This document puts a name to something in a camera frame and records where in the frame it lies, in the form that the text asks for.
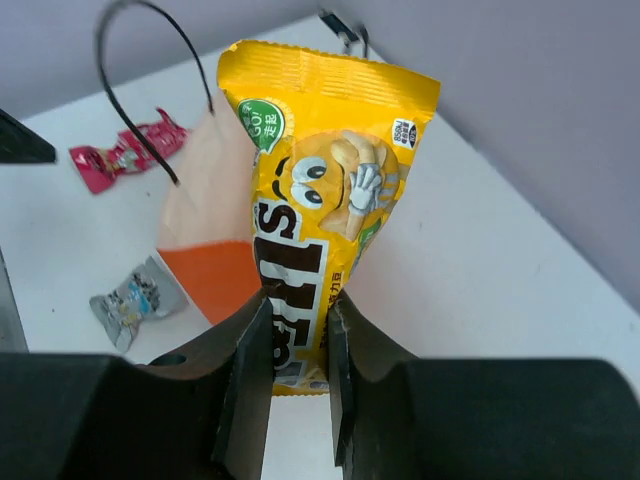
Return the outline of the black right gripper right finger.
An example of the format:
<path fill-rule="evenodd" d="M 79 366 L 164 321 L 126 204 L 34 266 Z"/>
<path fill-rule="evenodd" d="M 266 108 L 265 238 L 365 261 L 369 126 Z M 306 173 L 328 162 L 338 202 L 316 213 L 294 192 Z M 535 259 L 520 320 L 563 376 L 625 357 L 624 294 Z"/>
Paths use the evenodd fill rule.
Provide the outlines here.
<path fill-rule="evenodd" d="M 347 479 L 635 479 L 639 402 L 600 359 L 420 358 L 340 295 L 327 316 Z"/>

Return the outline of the silver blue snack packet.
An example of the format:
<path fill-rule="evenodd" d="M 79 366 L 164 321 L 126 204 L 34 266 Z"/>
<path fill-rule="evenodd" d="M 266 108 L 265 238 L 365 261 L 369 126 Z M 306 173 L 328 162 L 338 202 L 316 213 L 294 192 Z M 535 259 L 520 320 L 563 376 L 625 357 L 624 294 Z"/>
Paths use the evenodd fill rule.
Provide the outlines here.
<path fill-rule="evenodd" d="M 89 300 L 91 311 L 120 353 L 129 351 L 143 322 L 164 319 L 187 305 L 179 283 L 152 256 L 115 289 Z"/>

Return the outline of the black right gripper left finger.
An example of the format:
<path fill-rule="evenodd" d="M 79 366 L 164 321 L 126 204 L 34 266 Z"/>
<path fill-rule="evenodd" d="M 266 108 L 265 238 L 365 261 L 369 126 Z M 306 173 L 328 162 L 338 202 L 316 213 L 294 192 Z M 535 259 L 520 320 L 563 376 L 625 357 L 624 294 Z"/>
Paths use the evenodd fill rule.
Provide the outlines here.
<path fill-rule="evenodd" d="M 257 479 L 273 386 L 271 304 L 254 295 L 147 365 L 1 357 L 5 479 Z"/>

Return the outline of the red pink snack packet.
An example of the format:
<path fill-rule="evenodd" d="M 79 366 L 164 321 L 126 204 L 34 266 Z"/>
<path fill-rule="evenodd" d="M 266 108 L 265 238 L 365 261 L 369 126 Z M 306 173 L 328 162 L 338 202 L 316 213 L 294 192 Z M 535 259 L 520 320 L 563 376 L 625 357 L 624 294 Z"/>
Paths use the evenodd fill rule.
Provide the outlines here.
<path fill-rule="evenodd" d="M 176 123 L 162 108 L 157 107 L 160 119 L 152 123 L 137 124 L 147 141 L 167 160 L 184 145 L 190 130 Z M 69 149 L 71 160 L 88 190 L 101 194 L 111 188 L 123 175 L 149 170 L 157 164 L 131 130 L 120 131 L 112 148 L 88 145 Z"/>

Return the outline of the yellow M&M's candy bag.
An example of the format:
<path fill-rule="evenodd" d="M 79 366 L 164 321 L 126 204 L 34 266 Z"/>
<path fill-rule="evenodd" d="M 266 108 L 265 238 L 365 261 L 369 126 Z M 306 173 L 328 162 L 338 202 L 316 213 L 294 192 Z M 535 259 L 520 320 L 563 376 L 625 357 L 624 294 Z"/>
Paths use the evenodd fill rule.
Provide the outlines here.
<path fill-rule="evenodd" d="M 324 394 L 328 311 L 403 195 L 441 85 L 257 40 L 221 55 L 217 82 L 256 148 L 251 232 L 272 306 L 273 392 Z"/>

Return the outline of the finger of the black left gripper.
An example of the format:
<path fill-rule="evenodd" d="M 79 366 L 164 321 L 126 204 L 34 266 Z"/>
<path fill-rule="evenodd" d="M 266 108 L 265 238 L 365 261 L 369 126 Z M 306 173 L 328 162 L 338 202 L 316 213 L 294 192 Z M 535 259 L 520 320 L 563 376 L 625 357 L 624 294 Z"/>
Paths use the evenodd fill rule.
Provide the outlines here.
<path fill-rule="evenodd" d="M 56 149 L 4 110 L 0 110 L 2 164 L 54 164 Z"/>

